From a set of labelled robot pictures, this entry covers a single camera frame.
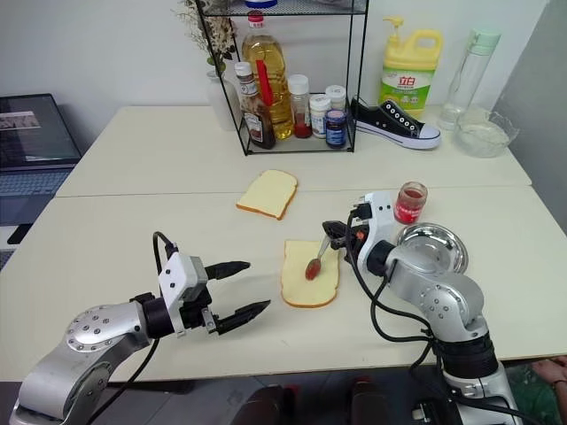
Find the robotic arm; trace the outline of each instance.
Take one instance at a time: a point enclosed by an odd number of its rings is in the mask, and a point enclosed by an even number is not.
[[[482,290],[468,276],[442,269],[423,253],[387,242],[394,223],[387,192],[370,193],[354,207],[349,223],[358,219],[357,226],[323,223],[331,248],[347,248],[346,260],[354,259],[351,266],[362,280],[384,277],[394,294],[419,309],[442,360],[446,399],[422,403],[416,418],[451,425],[521,425],[518,417],[504,413],[517,405],[504,367],[494,356],[482,315]]]
[[[159,273],[161,297],[146,293],[124,304],[97,305],[75,317],[59,345],[22,383],[11,425],[88,423],[110,376],[132,353],[154,339],[183,336],[187,328],[204,326],[209,333],[224,334],[269,305],[253,303],[219,319],[208,307],[212,299],[207,281],[231,276],[250,264],[233,261],[204,267],[199,257],[184,255],[166,241],[167,263]]]

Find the bread slice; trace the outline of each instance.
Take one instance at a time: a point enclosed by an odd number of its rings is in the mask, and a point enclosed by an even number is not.
[[[237,208],[281,220],[293,199],[298,180],[278,170],[264,171],[237,202]]]
[[[321,307],[337,295],[338,251],[328,249],[321,258],[321,272],[312,281],[305,268],[317,257],[321,242],[285,241],[282,269],[282,298],[294,307]]]

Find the silver plate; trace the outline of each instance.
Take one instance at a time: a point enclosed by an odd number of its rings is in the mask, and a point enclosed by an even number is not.
[[[464,273],[469,265],[469,254],[459,236],[439,224],[417,223],[403,228],[398,245],[424,253],[447,271]]]

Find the yellow detergent bottle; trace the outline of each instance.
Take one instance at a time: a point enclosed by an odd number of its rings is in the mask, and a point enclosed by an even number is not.
[[[418,29],[403,42],[398,27],[404,19],[391,16],[384,20],[392,22],[394,33],[386,44],[378,103],[391,99],[419,118],[437,68],[443,35],[434,29]]]

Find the black sneaker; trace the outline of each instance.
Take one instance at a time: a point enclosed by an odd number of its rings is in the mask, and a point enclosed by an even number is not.
[[[441,142],[441,133],[401,109],[392,100],[375,107],[367,107],[353,99],[351,111],[358,108],[356,128],[372,135],[384,135],[399,146],[409,149],[432,149]]]

